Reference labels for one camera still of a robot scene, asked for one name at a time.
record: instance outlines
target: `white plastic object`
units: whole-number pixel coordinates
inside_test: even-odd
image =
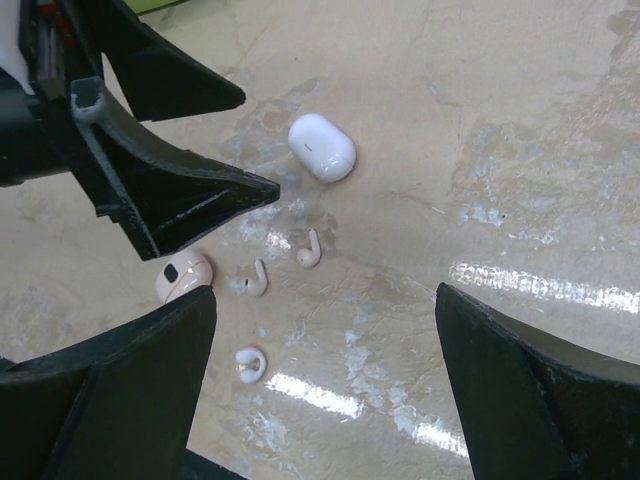
[[[27,95],[34,95],[29,85],[27,62],[18,47],[20,0],[0,0],[0,69],[11,75]]]
[[[311,241],[311,250],[308,248],[301,248],[298,250],[298,263],[303,268],[313,268],[320,261],[322,256],[322,250],[320,249],[320,239],[318,238],[318,232],[314,228],[309,230],[309,240]]]
[[[186,249],[169,259],[158,278],[156,291],[164,303],[175,300],[201,285],[211,285],[213,269],[196,250]]]
[[[293,122],[289,147],[323,183],[346,177],[356,163],[356,147],[351,139],[317,113],[303,115]]]
[[[264,292],[267,291],[269,281],[267,280],[267,272],[264,271],[264,264],[262,263],[262,260],[256,260],[255,267],[256,277],[247,278],[244,284],[251,295],[254,297],[261,297],[264,295]]]
[[[256,370],[248,368],[255,361],[258,361]],[[240,381],[245,384],[252,384],[259,381],[267,370],[267,358],[257,347],[247,347],[236,353],[236,362],[242,367],[247,367],[240,372]]]

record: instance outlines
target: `green object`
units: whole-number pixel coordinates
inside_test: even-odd
[[[178,1],[180,0],[125,0],[127,5],[131,7],[131,10],[137,14],[165,8],[173,3],[178,3]]]

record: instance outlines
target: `white earbud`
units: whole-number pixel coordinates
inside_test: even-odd
[[[262,260],[258,259],[255,263],[256,266],[256,278],[247,278],[244,282],[247,287],[247,291],[254,297],[260,297],[267,291],[267,272],[264,271],[264,264]]]
[[[248,365],[252,364],[256,360],[258,361],[258,368],[256,370],[249,368]],[[256,347],[243,348],[237,352],[236,362],[241,367],[246,367],[240,372],[240,381],[242,383],[256,383],[262,378],[264,372],[267,370],[267,358],[264,356],[264,353]]]
[[[298,250],[298,263],[303,268],[313,268],[320,261],[322,256],[322,250],[320,249],[320,240],[318,239],[318,232],[315,229],[309,230],[309,240],[311,240],[311,250],[307,248],[301,248]]]

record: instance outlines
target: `concrete floor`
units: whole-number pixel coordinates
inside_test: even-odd
[[[472,478],[435,329],[442,281],[640,363],[639,7],[190,0],[146,16],[248,96],[149,128],[283,188],[198,243],[219,311],[190,447],[253,480]],[[307,112],[357,144],[340,183],[318,185],[288,151]],[[2,355],[159,305],[163,261],[140,262],[72,177],[0,195]],[[303,271],[310,227],[325,255]],[[257,257],[260,299],[242,294]],[[252,386],[234,362],[249,344],[270,361]]]

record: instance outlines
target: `wireless earbud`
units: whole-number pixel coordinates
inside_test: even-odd
[[[258,368],[256,370],[249,368],[248,365],[258,361]],[[242,383],[251,384],[256,383],[262,378],[264,372],[267,370],[267,358],[264,353],[256,347],[243,348],[236,353],[236,362],[245,368],[240,372],[240,381]]]
[[[313,268],[320,261],[322,250],[320,250],[320,240],[318,232],[314,228],[309,230],[309,240],[311,240],[311,250],[302,248],[298,250],[298,263],[303,268]]]
[[[248,278],[244,284],[247,287],[247,291],[254,297],[260,297],[267,291],[267,272],[264,271],[264,264],[262,260],[258,259],[255,263],[256,266],[256,278]]]

